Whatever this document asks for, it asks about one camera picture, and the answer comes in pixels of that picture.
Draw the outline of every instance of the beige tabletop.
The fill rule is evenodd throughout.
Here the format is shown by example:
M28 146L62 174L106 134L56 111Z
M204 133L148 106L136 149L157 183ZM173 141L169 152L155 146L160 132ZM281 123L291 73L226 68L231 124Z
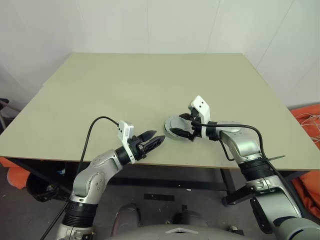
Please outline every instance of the beige tabletop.
M137 135L163 135L167 117L188 112L197 95L209 104L213 121L258 128L269 158L286 155L274 160L278 169L320 168L320 151L242 54L73 53L0 136L0 156L79 161L99 116L132 123ZM120 145L115 125L102 119L85 161ZM139 163L237 167L219 143L201 138L167 137Z

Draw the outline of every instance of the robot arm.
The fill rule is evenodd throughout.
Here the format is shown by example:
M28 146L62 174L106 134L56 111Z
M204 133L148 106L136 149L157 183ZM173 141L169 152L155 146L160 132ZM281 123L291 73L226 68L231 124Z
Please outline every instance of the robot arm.
M246 186L255 195L250 203L261 230L265 233L274 232L277 239L281 240L317 239L320 226L302 218L296 202L255 139L238 127L238 122L211 121L209 105L200 96L188 108L190 113L166 122L167 132L191 141L200 137L228 146L246 179ZM186 127L188 121L193 132Z
M109 180L121 171L124 165L144 159L147 153L164 141L165 136L151 139L155 133L156 131L150 130L135 136L133 125L119 122L118 138L122 146L97 156L76 176L65 216L57 232L57 240L93 239L93 221Z

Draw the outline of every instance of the white wall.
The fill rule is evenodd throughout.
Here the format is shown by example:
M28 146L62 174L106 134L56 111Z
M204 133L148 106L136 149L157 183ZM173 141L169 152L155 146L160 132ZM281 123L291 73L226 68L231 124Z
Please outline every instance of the white wall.
M243 53L287 106L320 102L319 0L0 0L0 97L74 52Z

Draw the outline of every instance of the orange fabric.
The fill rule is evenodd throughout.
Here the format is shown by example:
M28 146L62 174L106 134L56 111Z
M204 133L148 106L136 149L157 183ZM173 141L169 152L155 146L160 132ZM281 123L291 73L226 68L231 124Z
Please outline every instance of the orange fabric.
M26 186L27 179L30 174L29 171L19 167L4 157L0 157L0 164L5 168L9 168L6 178L10 185L20 190Z
M320 104L294 109L291 110L291 113L300 124L302 122L304 122L304 124L310 124L303 126L303 129L310 137L320 135L319 129L315 125L315 123L320 124L320 120L317 118L313 118L313 120L308 119L310 115L320 114ZM320 142L315 143L315 145L320 149ZM310 171L293 179L292 183L302 199L305 208L313 215L320 218L320 171Z

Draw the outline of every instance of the gray floor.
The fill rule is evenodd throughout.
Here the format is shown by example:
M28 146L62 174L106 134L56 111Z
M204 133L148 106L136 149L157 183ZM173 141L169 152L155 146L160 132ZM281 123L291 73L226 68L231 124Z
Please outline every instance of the gray floor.
M209 168L162 167L128 165L121 176L189 181L221 181L220 171ZM232 171L236 188L245 180L238 170ZM144 200L144 194L174 195L175 201ZM257 225L249 201L231 207L224 207L221 198L224 192L175 188L153 188L138 186L109 186L99 204L94 221L97 240L110 235L118 209L135 203L141 211L143 225L164 224L172 215L187 205L197 211L210 227L226 229L230 225L244 230L247 237L259 240L275 239L262 233ZM51 220L63 206L63 202L51 200L38 202L25 189L18 190L7 182L7 169L0 166L0 233L1 239L39 239ZM58 224L46 239L54 239Z

